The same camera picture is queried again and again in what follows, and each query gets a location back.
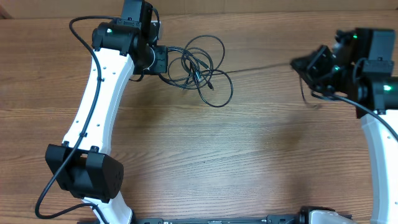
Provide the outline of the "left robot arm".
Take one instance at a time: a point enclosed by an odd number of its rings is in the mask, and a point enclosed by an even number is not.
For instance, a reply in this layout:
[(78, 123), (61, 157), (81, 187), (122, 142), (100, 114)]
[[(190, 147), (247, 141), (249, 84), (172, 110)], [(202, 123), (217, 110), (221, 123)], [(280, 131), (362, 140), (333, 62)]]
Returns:
[(91, 70), (74, 122), (62, 143), (45, 153), (51, 183), (90, 207), (98, 223), (136, 221), (121, 193), (124, 167), (111, 157), (111, 137), (128, 81), (167, 71), (167, 48), (157, 43), (160, 28), (147, 1), (125, 1), (120, 17), (101, 16), (86, 44)]

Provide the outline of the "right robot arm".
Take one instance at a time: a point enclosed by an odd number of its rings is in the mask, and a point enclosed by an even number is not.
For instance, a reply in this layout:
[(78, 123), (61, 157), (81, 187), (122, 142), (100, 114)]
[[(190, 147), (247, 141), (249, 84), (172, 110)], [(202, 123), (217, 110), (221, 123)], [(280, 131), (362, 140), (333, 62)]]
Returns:
[(393, 29), (338, 30), (332, 49), (321, 45), (290, 66), (315, 98), (356, 108), (369, 150), (371, 223), (397, 223), (397, 77)]

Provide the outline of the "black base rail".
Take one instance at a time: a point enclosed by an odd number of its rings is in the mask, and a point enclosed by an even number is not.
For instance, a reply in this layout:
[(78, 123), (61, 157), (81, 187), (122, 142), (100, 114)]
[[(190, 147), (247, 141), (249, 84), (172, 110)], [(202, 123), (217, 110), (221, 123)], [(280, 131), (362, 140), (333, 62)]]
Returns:
[(303, 224), (303, 223), (357, 223), (352, 215), (340, 215), (325, 207), (302, 207), (296, 214), (268, 215), (251, 218), (134, 218), (138, 224)]

